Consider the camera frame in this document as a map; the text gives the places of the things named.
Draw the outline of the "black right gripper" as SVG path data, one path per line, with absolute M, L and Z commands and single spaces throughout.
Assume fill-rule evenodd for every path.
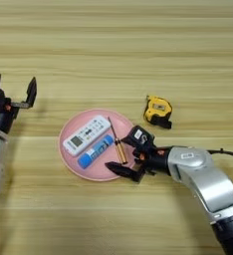
M 130 146 L 136 146 L 136 141 L 131 135 L 127 135 L 120 141 Z M 106 167 L 118 176 L 128 178 L 134 182 L 140 182 L 145 172 L 155 174 L 157 171 L 163 171 L 169 174 L 168 156 L 170 151 L 170 146 L 156 147 L 153 145 L 146 150 L 136 148 L 134 157 L 135 162 L 139 165 L 139 170 L 133 170 L 113 161 L 107 162 Z

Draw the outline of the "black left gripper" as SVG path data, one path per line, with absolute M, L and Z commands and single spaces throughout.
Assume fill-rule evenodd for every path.
M 37 82 L 33 78 L 27 89 L 26 103 L 15 103 L 7 101 L 6 104 L 0 107 L 0 130 L 8 133 L 11 129 L 14 119 L 18 116 L 20 109 L 28 109 L 34 106 L 37 96 Z

